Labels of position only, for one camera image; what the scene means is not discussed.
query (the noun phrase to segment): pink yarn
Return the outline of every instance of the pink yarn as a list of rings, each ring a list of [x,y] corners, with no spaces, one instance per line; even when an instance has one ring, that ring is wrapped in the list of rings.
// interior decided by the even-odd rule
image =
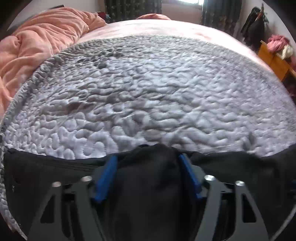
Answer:
[[[272,35],[268,39],[267,48],[270,52],[278,52],[281,51],[287,44],[290,43],[290,40],[282,35]]]

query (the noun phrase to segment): window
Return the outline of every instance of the window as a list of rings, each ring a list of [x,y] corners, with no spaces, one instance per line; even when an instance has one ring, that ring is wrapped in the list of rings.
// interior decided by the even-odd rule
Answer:
[[[187,3],[192,3],[192,4],[198,4],[198,5],[203,5],[204,0],[179,0],[182,2],[187,2]]]

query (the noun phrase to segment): black fabric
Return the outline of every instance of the black fabric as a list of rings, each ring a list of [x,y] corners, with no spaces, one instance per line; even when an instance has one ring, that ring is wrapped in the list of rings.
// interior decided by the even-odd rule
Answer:
[[[261,46],[261,40],[264,39],[264,31],[264,21],[261,17],[251,24],[248,30],[248,37],[244,41],[248,46],[252,45],[255,50],[258,50]]]
[[[244,26],[241,29],[241,33],[243,35],[244,38],[248,38],[248,31],[249,31],[249,27],[255,22],[258,13],[260,13],[260,9],[257,7],[254,7],[251,11],[251,13],[249,14]]]
[[[161,14],[161,0],[105,0],[110,22],[133,20],[144,14]]]
[[[201,23],[233,36],[241,8],[242,0],[205,0]]]
[[[244,181],[270,237],[290,213],[294,200],[288,193],[291,182],[296,180],[296,145],[266,158],[244,152],[203,155],[161,144],[143,145],[117,154],[118,171],[103,212],[104,229],[111,240],[188,240],[192,230],[189,220],[196,217],[183,196],[176,161],[180,153],[186,153],[194,165],[222,182]],[[8,150],[4,155],[7,201],[24,233],[28,234],[52,182],[76,182],[104,165],[108,158],[64,160]],[[285,232],[278,241],[296,234],[290,226]]]

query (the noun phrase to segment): white quilted bedspread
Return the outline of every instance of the white quilted bedspread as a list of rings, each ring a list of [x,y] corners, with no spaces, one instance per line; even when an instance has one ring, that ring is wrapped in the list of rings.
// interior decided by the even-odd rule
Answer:
[[[2,130],[8,148],[66,159],[156,142],[267,156],[296,142],[295,116],[276,76],[238,53],[133,36],[80,43],[45,61]]]

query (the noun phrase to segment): pink duvet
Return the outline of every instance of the pink duvet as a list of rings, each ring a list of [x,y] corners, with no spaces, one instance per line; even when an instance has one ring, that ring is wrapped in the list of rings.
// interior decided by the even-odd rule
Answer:
[[[0,119],[19,87],[44,60],[105,25],[95,13],[64,7],[34,16],[4,38],[0,42]]]

